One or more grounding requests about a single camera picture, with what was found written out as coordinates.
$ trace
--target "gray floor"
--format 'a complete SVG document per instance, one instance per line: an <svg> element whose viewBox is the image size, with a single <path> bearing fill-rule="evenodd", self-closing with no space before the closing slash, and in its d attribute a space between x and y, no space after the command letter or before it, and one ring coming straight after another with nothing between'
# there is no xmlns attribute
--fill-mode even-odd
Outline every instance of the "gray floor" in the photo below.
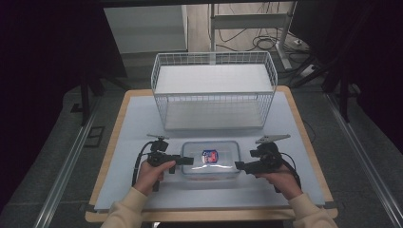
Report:
<svg viewBox="0 0 403 228"><path fill-rule="evenodd" d="M208 42L199 42L202 46L207 44L206 47L192 47L190 44L194 43L191 43L191 40L189 34L189 51L195 51L197 48L200 51L204 48L208 50ZM240 38L239 44L233 48L242 48L242 43L249 44L245 42L246 40L250 41L245 37ZM282 72L283 68L277 54L274 51L271 53L276 68ZM299 57L296 62L292 62L295 67L306 55ZM121 80L133 88L150 88L149 75L152 60L153 53L124 55L128 78ZM287 86L292 79L298 80L298 77L293 78L292 74L280 73L278 84ZM335 199L338 209L335 221L339 227L393 227L377 193L337 122L325 94L321 92L322 80L323 78L319 77L300 88L292 89L292 93ZM108 81L103 81L103 84L106 87L106 94L101 98L92 125L94 134L100 129L97 127L103 127L103 137L99 145L97 145L97 139L86 140L86 146L81 151L49 227L99 227L101 225L86 222L84 215L125 95L125 91L114 84ZM33 226L60 167L79 133L81 114L71 113L70 110L74 104L80 102L78 88L66 94L64 109L59 120L35 164L5 207L0 217L0 227ZM355 98L349 100L349 117L350 125L374 163L375 169L396 201L402 205L403 180L400 175L403 171L402 154L363 113L356 104ZM286 227L290 227L290 224L290 221L285 222Z"/></svg>

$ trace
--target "hand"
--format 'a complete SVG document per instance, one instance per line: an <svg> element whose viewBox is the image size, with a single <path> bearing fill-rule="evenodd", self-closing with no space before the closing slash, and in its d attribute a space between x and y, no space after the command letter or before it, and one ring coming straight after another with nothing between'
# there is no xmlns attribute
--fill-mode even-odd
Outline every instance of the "hand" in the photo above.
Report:
<svg viewBox="0 0 403 228"><path fill-rule="evenodd" d="M139 177L133 187L148 196L152 192L154 183L163 181L163 171L173 167L175 163L175 161L169 161L158 167L153 167L147 161L143 161L140 166Z"/></svg>
<svg viewBox="0 0 403 228"><path fill-rule="evenodd" d="M276 173L255 174L257 178L266 178L269 183L274 184L282 195L291 200L302 194L297 181L294 179L291 171L283 164Z"/></svg>

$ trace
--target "sticker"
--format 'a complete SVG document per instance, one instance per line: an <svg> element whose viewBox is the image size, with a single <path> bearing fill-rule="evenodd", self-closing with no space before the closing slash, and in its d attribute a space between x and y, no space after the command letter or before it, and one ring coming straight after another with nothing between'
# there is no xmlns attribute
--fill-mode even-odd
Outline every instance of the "sticker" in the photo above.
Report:
<svg viewBox="0 0 403 228"><path fill-rule="evenodd" d="M219 160L219 152L217 152L217 150L203 150L201 160L203 163L217 163Z"/></svg>

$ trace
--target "container lid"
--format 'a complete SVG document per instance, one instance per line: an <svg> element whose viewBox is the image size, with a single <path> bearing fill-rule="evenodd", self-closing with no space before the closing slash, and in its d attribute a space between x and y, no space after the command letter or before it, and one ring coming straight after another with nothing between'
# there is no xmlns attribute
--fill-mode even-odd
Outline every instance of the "container lid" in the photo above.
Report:
<svg viewBox="0 0 403 228"><path fill-rule="evenodd" d="M238 174L235 162L240 161L240 147L235 141L186 142L182 156L194 158L193 165L183 165L185 175Z"/></svg>

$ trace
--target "white wire basket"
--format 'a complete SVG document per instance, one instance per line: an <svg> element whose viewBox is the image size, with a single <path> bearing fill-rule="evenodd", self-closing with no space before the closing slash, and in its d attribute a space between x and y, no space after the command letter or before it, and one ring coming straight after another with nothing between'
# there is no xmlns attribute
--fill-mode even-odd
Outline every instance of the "white wire basket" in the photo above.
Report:
<svg viewBox="0 0 403 228"><path fill-rule="evenodd" d="M270 53L160 53L151 88L165 130L263 128L278 75Z"/></svg>

